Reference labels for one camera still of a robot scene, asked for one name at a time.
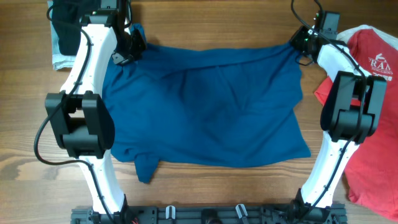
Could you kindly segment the blue t-shirt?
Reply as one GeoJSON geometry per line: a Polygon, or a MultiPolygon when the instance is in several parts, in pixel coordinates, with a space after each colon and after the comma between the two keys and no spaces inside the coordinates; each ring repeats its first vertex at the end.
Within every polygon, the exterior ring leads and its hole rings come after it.
{"type": "Polygon", "coordinates": [[[290,44],[187,50],[149,44],[140,60],[108,64],[103,100],[112,155],[149,183],[160,161],[257,167],[310,156],[294,108],[302,99],[290,44]]]}

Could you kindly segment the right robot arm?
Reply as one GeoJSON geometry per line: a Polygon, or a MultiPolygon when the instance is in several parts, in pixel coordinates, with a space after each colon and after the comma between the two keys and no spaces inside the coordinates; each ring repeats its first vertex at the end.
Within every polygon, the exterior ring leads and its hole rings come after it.
{"type": "Polygon", "coordinates": [[[335,188],[351,156],[377,129],[386,80],[370,75],[337,40],[340,15],[319,9],[314,25],[303,22],[290,44],[332,79],[320,124],[323,141],[310,177],[287,212],[291,223],[325,223],[335,188]]]}

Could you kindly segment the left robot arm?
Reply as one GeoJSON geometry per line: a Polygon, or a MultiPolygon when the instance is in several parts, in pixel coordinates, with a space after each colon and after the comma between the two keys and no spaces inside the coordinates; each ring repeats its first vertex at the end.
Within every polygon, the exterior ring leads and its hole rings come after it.
{"type": "Polygon", "coordinates": [[[115,127],[102,89],[108,62],[125,65],[139,60],[146,43],[138,29],[129,31],[132,9],[129,1],[101,1],[72,28],[81,34],[75,63],[59,93],[45,99],[47,117],[34,140],[36,158],[39,139],[50,124],[59,148],[67,151],[67,164],[78,164],[89,186],[93,205],[72,210],[71,223],[138,223],[127,204],[111,160],[115,127]]]}

